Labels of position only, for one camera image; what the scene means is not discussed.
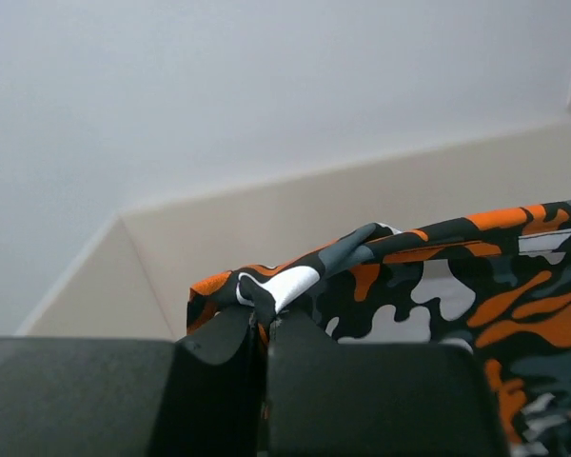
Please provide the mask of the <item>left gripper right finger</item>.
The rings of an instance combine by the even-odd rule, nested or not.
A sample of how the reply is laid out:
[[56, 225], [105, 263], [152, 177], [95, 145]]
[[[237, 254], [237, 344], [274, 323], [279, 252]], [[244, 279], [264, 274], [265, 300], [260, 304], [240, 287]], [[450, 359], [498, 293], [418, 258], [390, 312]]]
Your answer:
[[506, 456], [474, 357], [448, 344], [339, 344], [303, 312], [272, 326], [271, 456]]

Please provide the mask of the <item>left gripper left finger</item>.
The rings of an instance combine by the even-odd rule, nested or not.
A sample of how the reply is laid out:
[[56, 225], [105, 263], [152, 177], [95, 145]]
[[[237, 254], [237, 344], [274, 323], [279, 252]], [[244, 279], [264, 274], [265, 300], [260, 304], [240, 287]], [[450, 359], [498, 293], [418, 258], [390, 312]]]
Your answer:
[[254, 456], [262, 357], [251, 308], [227, 308], [175, 344], [149, 456]]

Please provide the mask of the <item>orange camouflage shorts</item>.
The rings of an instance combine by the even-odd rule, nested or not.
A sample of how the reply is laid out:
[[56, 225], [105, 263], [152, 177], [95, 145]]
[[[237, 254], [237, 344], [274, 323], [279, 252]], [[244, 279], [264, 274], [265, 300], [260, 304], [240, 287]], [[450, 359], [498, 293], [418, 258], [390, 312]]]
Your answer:
[[262, 330], [301, 306], [340, 343], [474, 354], [514, 456], [571, 456], [571, 200], [399, 231], [370, 223], [277, 267], [193, 285], [187, 331], [235, 305]]

